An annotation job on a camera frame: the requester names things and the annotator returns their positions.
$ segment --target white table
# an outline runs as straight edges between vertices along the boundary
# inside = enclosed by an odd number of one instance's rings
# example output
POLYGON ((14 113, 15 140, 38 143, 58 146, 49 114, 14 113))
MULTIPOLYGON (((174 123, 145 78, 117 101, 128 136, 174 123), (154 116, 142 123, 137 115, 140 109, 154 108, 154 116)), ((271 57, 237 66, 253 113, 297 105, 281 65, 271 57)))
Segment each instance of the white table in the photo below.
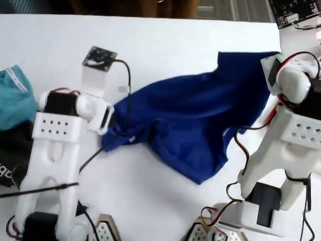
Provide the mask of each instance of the white table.
MULTIPOLYGON (((278 29, 274 24, 200 20, 138 19, 93 16, 0 15, 0 69, 18 64, 34 87, 35 96, 49 88, 80 87, 82 61, 96 45, 119 53, 132 71, 132 89, 177 75, 212 71, 218 51, 279 51, 278 29)), ((127 83, 122 65, 108 73, 106 100, 116 103, 124 97, 118 86, 127 83)), ((257 124, 263 123, 262 116, 257 124)), ((248 132, 240 140, 250 152, 256 150, 264 131, 248 132)), ((99 146, 88 134, 90 152, 99 146)), ((177 241, 185 235, 205 205, 228 201, 225 186, 235 181, 243 168, 242 151, 231 142, 229 162, 213 178, 197 185, 165 165, 146 145, 119 147, 101 153, 81 175, 80 198, 111 214, 124 241, 177 241)), ((284 176, 267 177, 279 185, 284 176)), ((308 219, 317 236, 318 214, 315 186, 321 179, 312 176, 313 212, 308 219)), ((302 195, 289 212, 292 229, 282 240, 297 240, 303 210, 302 195)), ((1 200, 1 240, 5 222, 13 214, 13 199, 1 200)), ((249 240, 281 240, 247 231, 249 240)))

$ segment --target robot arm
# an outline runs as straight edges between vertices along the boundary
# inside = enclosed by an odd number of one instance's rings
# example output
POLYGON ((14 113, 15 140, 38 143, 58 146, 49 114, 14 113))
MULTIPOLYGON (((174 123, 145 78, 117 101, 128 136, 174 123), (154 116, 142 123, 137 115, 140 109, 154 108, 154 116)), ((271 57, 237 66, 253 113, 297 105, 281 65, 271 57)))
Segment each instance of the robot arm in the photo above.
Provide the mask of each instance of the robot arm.
MULTIPOLYGON (((79 182, 80 151, 86 132, 103 135, 112 120, 114 107, 103 96, 106 72, 116 55, 92 47, 83 63, 80 95, 55 91, 41 94, 28 172, 21 191, 79 182)), ((51 194, 43 193, 52 199, 51 194)), ((39 193, 19 196, 15 217, 23 241, 82 241, 92 231, 85 215, 76 216, 78 186, 59 190, 55 195, 58 214, 37 212, 39 193)), ((90 207, 87 213, 96 223, 98 211, 90 207)))
POLYGON ((245 228, 284 236, 288 218, 284 211, 292 207, 305 188, 293 179, 307 178, 321 154, 317 67, 307 61, 294 61, 279 69, 277 58, 262 60, 268 88, 272 95, 283 94, 293 105, 277 107, 277 114, 258 150, 250 156, 246 171, 239 173, 245 201, 232 204, 222 214, 219 225, 227 229, 245 228), (284 169, 288 175, 281 188, 258 182, 275 169, 284 169))

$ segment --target blue fabric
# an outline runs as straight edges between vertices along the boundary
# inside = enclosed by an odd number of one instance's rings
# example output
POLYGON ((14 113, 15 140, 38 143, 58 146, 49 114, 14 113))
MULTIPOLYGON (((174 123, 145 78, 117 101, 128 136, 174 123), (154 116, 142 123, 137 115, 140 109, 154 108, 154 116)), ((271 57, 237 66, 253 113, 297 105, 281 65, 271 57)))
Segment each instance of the blue fabric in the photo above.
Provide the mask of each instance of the blue fabric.
MULTIPOLYGON (((169 166, 201 184, 227 162, 237 128, 260 116, 269 97, 260 60, 274 54, 219 53, 214 72, 159 81, 133 93, 129 125, 105 150, 147 142, 169 166)), ((103 145, 124 128, 127 100, 115 105, 116 124, 103 145)))
POLYGON ((5 131, 36 118, 37 103, 33 89, 18 65, 11 67, 18 81, 25 88, 21 91, 6 70, 0 71, 0 131, 5 131))

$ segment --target floor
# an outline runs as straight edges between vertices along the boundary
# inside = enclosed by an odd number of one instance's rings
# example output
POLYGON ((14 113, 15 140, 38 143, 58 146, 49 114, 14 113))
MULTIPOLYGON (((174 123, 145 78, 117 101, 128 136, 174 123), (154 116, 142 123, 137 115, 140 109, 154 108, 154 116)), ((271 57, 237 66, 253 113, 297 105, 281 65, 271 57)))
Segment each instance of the floor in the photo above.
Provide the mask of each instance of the floor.
POLYGON ((198 19, 274 22, 268 0, 199 0, 198 19))

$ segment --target teal cloth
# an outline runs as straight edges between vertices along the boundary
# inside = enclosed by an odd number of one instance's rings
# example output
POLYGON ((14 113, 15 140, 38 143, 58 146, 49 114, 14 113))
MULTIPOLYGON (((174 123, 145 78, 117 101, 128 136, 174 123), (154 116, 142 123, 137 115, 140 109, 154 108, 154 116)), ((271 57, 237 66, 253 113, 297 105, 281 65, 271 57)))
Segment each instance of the teal cloth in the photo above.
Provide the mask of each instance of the teal cloth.
POLYGON ((25 92, 18 88, 6 70, 0 72, 0 131, 27 120, 34 122, 36 118, 37 103, 30 82, 18 65, 11 67, 11 70, 25 92))

